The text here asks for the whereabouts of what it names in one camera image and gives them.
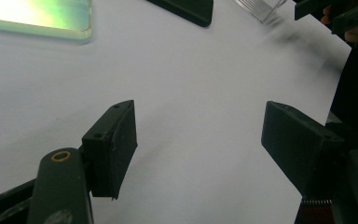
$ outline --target clear plastic object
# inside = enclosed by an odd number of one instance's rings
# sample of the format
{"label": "clear plastic object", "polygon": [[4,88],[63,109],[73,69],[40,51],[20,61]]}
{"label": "clear plastic object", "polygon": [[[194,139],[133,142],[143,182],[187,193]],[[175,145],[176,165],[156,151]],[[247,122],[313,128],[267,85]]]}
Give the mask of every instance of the clear plastic object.
{"label": "clear plastic object", "polygon": [[0,30],[87,40],[90,18],[90,0],[0,0]]}
{"label": "clear plastic object", "polygon": [[287,0],[234,0],[261,23],[267,21]]}

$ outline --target white surface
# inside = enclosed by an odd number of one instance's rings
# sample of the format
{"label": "white surface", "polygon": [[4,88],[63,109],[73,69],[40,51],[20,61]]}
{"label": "white surface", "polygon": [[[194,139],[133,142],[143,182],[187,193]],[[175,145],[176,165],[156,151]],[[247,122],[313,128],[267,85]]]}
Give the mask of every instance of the white surface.
{"label": "white surface", "polygon": [[301,199],[260,144],[267,100],[323,123],[349,48],[294,3],[261,25],[215,0],[200,28],[144,0],[99,0],[88,44],[0,32],[0,193],[134,99],[138,148],[102,223],[293,223]]}

